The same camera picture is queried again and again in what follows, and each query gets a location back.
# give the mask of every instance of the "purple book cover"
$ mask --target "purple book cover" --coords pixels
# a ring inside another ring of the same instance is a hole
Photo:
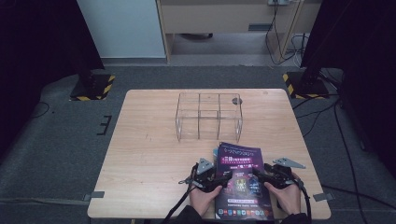
[[[227,188],[215,199],[216,218],[274,220],[269,192],[252,174],[252,167],[264,171],[261,149],[221,143],[215,160],[216,176],[233,171]]]

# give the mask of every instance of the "white wall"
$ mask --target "white wall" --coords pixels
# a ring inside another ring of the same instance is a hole
[[[102,58],[165,58],[155,0],[78,0]]]

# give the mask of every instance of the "transparent shelf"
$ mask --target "transparent shelf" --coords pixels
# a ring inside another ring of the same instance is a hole
[[[239,141],[242,100],[238,93],[186,93],[178,96],[177,140],[218,139]]]

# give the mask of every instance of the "sleeve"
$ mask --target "sleeve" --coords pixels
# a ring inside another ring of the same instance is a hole
[[[204,221],[193,207],[186,205],[177,218],[171,220],[169,224],[204,224]]]
[[[306,213],[300,213],[297,215],[291,214],[290,216],[283,219],[281,224],[307,224],[309,223],[308,216]]]

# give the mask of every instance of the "black and yellow striped base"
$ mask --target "black and yellow striped base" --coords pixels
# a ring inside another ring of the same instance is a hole
[[[116,78],[112,75],[93,75],[95,79],[94,90],[86,90],[80,82],[73,89],[70,94],[71,101],[90,101],[90,100],[104,100],[113,85]]]
[[[302,73],[289,72],[283,75],[289,95],[292,99],[324,99],[329,98],[329,92],[321,80],[317,80],[315,85],[309,88],[301,88]]]

